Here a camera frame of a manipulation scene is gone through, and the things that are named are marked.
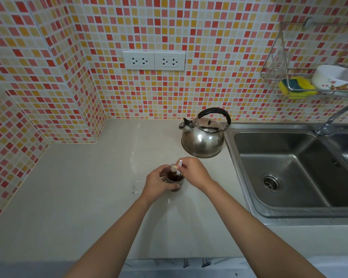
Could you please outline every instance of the kettle spout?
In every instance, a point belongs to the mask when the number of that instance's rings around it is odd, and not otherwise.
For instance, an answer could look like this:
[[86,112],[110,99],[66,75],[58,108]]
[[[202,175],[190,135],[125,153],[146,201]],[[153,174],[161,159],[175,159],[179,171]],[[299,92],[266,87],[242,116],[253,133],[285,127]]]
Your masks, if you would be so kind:
[[190,131],[193,128],[192,121],[187,120],[186,118],[183,118],[183,120],[184,121],[179,124],[179,129],[184,132]]

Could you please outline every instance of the countertop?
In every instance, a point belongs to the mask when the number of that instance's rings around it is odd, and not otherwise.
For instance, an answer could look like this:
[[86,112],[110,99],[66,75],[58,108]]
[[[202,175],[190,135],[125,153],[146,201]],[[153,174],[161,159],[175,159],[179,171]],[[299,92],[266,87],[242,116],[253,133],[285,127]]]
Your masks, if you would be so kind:
[[[189,155],[179,123],[110,119],[97,144],[52,144],[0,215],[0,262],[77,260],[137,199],[149,172]],[[202,162],[246,207],[226,144]],[[269,228],[306,257],[348,255],[348,225]],[[185,181],[149,209],[128,259],[242,256],[211,202]]]

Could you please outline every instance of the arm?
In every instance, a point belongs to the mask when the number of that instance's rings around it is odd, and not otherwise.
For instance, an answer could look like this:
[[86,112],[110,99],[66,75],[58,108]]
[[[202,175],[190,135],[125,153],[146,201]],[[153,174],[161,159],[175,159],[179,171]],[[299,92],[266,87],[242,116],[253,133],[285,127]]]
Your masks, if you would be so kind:
[[199,159],[182,158],[184,177],[214,205],[232,238],[258,278],[325,278],[302,255],[232,198]]
[[164,191],[179,187],[178,184],[165,183],[160,179],[164,175],[162,171],[168,166],[163,165],[147,176],[140,197],[83,254],[65,278],[117,278],[119,276],[149,207]]

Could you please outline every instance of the kettle base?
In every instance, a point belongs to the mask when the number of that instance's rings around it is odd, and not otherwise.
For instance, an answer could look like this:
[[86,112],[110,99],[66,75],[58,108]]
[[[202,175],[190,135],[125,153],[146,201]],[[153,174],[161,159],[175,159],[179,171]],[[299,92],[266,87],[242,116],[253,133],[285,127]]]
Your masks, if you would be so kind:
[[194,154],[188,152],[188,150],[185,149],[185,147],[183,146],[182,139],[180,139],[180,143],[182,144],[183,149],[184,149],[188,154],[190,154],[190,155],[192,155],[192,156],[194,156],[194,157],[197,157],[197,158],[201,158],[201,159],[213,158],[214,156],[217,156],[217,155],[221,152],[221,150],[222,150],[222,149],[220,149],[220,150],[218,151],[218,153],[217,153],[217,154],[214,154],[213,156],[210,156],[210,157],[201,157],[201,156],[196,156],[196,155],[194,155]]

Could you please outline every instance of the white bowl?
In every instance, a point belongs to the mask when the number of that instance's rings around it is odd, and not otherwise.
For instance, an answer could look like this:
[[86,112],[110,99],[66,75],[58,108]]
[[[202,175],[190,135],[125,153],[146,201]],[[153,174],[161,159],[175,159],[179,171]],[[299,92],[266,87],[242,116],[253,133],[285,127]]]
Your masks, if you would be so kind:
[[320,65],[312,77],[312,84],[319,90],[348,91],[348,68]]

